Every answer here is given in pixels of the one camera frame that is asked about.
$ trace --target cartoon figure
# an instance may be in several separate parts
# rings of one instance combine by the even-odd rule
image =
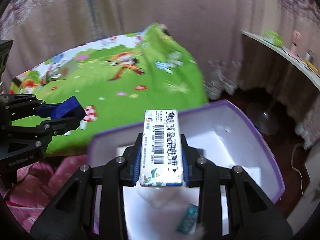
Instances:
[[[118,66],[118,65],[121,66],[116,76],[110,79],[109,81],[113,81],[113,80],[117,80],[118,78],[121,78],[120,75],[126,68],[133,70],[138,75],[145,74],[145,72],[143,72],[141,68],[137,66],[138,59],[132,57],[133,53],[135,53],[135,51],[122,52],[106,60],[107,62],[111,62],[110,63],[111,66]]]
[[[84,111],[86,113],[86,116],[84,119],[81,120],[79,128],[81,130],[87,129],[87,124],[89,122],[94,122],[98,119],[96,107],[93,105],[89,105],[86,108],[84,108]],[[71,131],[66,132],[64,135],[71,135]]]
[[[160,176],[158,173],[156,173],[157,169],[158,168],[155,168],[154,170],[151,171],[151,177],[147,177],[146,175],[144,175],[143,185],[148,184],[148,186],[152,186],[152,184],[155,182],[156,178]],[[161,186],[162,181],[157,181],[156,185]]]

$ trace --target teal package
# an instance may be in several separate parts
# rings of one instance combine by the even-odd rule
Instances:
[[[176,231],[187,236],[195,225],[197,217],[198,207],[190,204],[186,214],[183,217],[183,220],[181,221]]]

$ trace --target mushroom print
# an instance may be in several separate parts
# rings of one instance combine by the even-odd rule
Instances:
[[[95,106],[89,105],[86,108],[84,108],[84,111],[86,113],[86,116],[80,122],[80,129],[81,130],[86,130],[87,124],[89,122],[94,122],[98,118]]]
[[[136,91],[141,91],[141,90],[147,90],[148,87],[146,87],[145,85],[138,85],[134,88],[134,90]]]
[[[114,36],[114,37],[110,37],[111,41],[116,41],[118,39],[118,37]]]

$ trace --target cable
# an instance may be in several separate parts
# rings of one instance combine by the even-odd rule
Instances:
[[[292,56],[291,56],[288,52],[286,52],[283,48],[281,48],[281,49],[282,49],[287,55],[289,55],[290,57],[292,57]],[[301,63],[307,70],[315,73],[312,69],[310,69],[310,67],[309,67],[306,63],[303,62],[303,60],[300,58],[299,55],[297,55],[297,56],[298,56],[299,60],[298,60],[297,58],[295,58],[295,57],[292,57],[292,58],[294,58],[294,59],[297,60],[299,63]]]
[[[310,51],[313,53],[313,56],[315,56],[315,62],[316,62],[316,68],[318,68],[318,62],[317,62],[317,57],[316,57],[316,54],[311,50],[311,49],[308,49],[307,52]]]
[[[297,143],[297,144],[294,146],[293,151],[292,151],[292,154],[291,154],[291,167],[292,167],[292,169],[293,169],[294,171],[298,172],[298,173],[300,174],[300,176],[301,176],[301,193],[302,193],[302,196],[303,196],[303,190],[302,190],[303,178],[302,178],[301,172],[300,172],[297,168],[295,168],[295,167],[293,166],[293,157],[294,157],[294,153],[296,152],[296,149],[297,149],[298,147],[300,147],[300,146],[303,146],[303,144],[304,144],[304,143]]]

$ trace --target cartoon print bedding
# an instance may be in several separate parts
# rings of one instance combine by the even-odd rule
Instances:
[[[47,104],[75,95],[87,116],[77,130],[55,136],[47,155],[79,154],[100,131],[141,121],[147,109],[185,109],[207,103],[193,57],[153,23],[70,49],[19,75],[10,93],[36,94]],[[14,122],[36,126],[37,116]]]

